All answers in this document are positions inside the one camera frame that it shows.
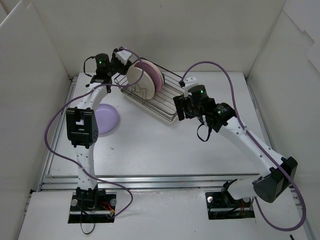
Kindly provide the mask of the black wire dish rack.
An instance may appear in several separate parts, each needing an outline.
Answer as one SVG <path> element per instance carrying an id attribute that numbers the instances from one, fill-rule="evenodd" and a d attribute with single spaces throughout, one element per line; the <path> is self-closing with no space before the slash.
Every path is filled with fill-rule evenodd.
<path id="1" fill-rule="evenodd" d="M 184 93 L 184 88 L 179 84 L 182 76 L 157 63 L 154 63 L 154 65 L 160 70 L 164 83 L 161 90 L 155 93 L 152 99 L 144 99 L 146 92 L 136 92 L 133 86 L 131 88 L 120 87 L 119 89 L 126 99 L 166 124 L 171 125 L 178 119 L 173 98 Z"/>

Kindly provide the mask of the cream plate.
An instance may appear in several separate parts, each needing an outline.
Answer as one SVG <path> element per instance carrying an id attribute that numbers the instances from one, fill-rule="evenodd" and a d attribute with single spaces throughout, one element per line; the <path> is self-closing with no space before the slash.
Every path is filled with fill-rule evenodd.
<path id="1" fill-rule="evenodd" d="M 135 83 L 142 75 L 142 69 L 138 67 L 130 67 L 127 71 L 126 78 L 129 85 Z M 137 94 L 144 100 L 150 100 L 155 95 L 155 85 L 151 77 L 144 71 L 142 78 L 135 85 L 127 88 L 133 93 Z"/>

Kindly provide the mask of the purple plate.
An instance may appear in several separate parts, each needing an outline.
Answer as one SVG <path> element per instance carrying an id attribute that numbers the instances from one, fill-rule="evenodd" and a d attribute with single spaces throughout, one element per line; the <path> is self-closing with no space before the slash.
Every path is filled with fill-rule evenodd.
<path id="1" fill-rule="evenodd" d="M 99 134 L 112 131 L 120 120 L 120 115 L 116 108 L 110 104 L 101 103 L 95 111 L 95 118 Z"/>

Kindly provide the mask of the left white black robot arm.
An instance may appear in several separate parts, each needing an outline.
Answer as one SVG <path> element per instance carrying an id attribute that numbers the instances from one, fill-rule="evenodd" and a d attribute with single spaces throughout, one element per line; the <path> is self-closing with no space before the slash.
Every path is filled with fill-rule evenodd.
<path id="1" fill-rule="evenodd" d="M 86 85 L 89 94 L 86 95 L 75 107 L 66 110 L 67 138 L 74 147 L 78 168 L 78 184 L 76 196 L 82 199 L 82 204 L 89 210 L 96 209 L 100 204 L 98 181 L 93 179 L 94 170 L 94 146 L 98 140 L 99 130 L 96 121 L 95 110 L 102 99 L 111 92 L 112 77 L 115 74 L 126 74 L 132 65 L 130 58 L 132 53 L 125 49 L 115 49 L 112 58 L 106 53 L 91 56 L 96 62 L 96 71 L 90 77 Z"/>

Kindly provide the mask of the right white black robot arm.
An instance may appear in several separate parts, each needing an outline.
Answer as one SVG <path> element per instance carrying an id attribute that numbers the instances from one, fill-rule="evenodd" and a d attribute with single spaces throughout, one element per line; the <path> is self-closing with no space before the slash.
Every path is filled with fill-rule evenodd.
<path id="1" fill-rule="evenodd" d="M 288 177 L 294 178 L 298 162 L 275 152 L 247 128 L 242 128 L 235 110 L 208 97 L 203 84 L 175 96 L 173 102 L 179 120 L 197 118 L 209 132 L 215 131 L 234 144 L 258 170 L 260 176 L 256 180 L 234 180 L 223 186 L 221 200 L 225 205 L 233 206 L 246 197 L 273 203 L 290 185 Z"/>

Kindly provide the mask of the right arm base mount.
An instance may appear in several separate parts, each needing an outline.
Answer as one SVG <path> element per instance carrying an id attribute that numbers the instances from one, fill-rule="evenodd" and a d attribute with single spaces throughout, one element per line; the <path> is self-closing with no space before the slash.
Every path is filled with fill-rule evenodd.
<path id="1" fill-rule="evenodd" d="M 227 202 L 222 192 L 205 193 L 207 215 L 209 220 L 254 219 L 255 213 L 250 200 Z"/>

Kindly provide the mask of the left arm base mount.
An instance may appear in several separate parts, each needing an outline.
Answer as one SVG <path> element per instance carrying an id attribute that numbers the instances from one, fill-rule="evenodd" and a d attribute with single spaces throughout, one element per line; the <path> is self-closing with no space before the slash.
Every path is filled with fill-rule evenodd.
<path id="1" fill-rule="evenodd" d="M 69 208 L 69 224 L 113 223 L 117 204 L 115 192 L 107 192 L 98 197 L 97 203 L 83 200 L 72 194 Z"/>

